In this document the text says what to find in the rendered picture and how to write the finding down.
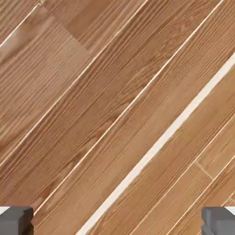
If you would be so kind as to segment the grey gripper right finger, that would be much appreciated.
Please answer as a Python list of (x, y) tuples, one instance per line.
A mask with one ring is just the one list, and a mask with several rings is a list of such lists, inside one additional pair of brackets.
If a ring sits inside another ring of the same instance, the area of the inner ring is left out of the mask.
[(235, 207), (203, 207), (201, 235), (235, 235)]

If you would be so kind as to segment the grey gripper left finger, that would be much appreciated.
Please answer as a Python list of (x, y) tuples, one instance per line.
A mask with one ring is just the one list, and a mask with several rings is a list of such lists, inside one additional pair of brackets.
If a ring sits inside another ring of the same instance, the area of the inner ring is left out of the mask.
[(32, 207), (0, 206), (0, 235), (34, 235)]

